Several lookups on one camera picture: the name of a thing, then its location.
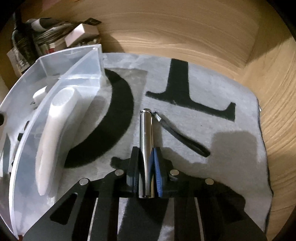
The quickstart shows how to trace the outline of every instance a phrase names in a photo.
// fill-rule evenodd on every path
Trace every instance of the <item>gray mat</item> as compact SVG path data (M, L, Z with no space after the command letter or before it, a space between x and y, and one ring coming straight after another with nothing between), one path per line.
M115 94L115 85L108 82L98 92L77 133L76 147L68 155L66 166L71 168L64 169L58 198L80 178L103 178L113 170L110 166L112 157L129 158L132 147L139 145L140 109L150 108L163 114L182 133L203 143L211 151L211 155L204 158L155 123L154 144L162 147L164 158L170 159L176 169L188 175L211 177L242 195L246 200L245 212L262 230L265 229L272 193L268 184L266 150L258 124L257 98L249 89L215 71L194 64L188 64L186 70L186 65L186 62L169 58L104 54L104 67L112 71L109 73L117 73L123 79L120 81L128 85L118 86ZM167 100L164 100L164 95L151 93L165 93ZM230 117L219 117L220 112L202 112L193 102L216 110L225 110L231 102L235 103L235 120L231 120L231 111L228 113ZM107 115L110 121L104 120ZM108 126L113 121L116 124L114 128ZM106 144L104 138L108 139L113 134L113 140L107 140L110 144ZM75 163L74 157L80 156L83 160ZM125 205L126 200L120 200L119 222ZM172 212L170 201L160 240L173 237Z

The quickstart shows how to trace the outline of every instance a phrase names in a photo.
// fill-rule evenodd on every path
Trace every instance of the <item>wood grain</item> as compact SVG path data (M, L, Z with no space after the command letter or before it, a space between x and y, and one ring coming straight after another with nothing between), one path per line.
M101 20L105 52L178 58L216 70L258 97L271 185L268 240L296 204L296 42L264 0L61 0L42 11L41 0L22 6L24 20ZM0 33L0 73L11 87L11 23Z

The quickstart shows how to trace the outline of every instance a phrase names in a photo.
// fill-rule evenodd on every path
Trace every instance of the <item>round metal pin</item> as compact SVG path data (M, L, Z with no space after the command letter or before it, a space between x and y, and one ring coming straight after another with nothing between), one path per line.
M116 176L121 176L122 174L124 174L124 171L121 170L121 169L118 169L118 170L115 171Z
M170 170L170 174L172 176L178 176L179 175L179 171L177 169L172 169L172 170Z
M83 185L88 184L88 182L89 182L89 180L87 178L82 178L82 179L80 179L79 184L83 186Z
M207 179L205 180L205 183L208 184L208 185L213 185L213 184L214 184L214 180L211 179L211 178L207 178Z

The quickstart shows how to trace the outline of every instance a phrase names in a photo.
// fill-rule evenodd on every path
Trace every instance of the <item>wooden surface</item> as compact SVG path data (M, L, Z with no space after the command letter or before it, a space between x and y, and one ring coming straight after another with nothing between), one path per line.
M102 21L105 52L178 58L216 70L258 97L274 191L268 239L296 204L296 42L264 0L61 0L42 11L27 0L23 18ZM6 53L11 21L0 33L0 73L15 81Z

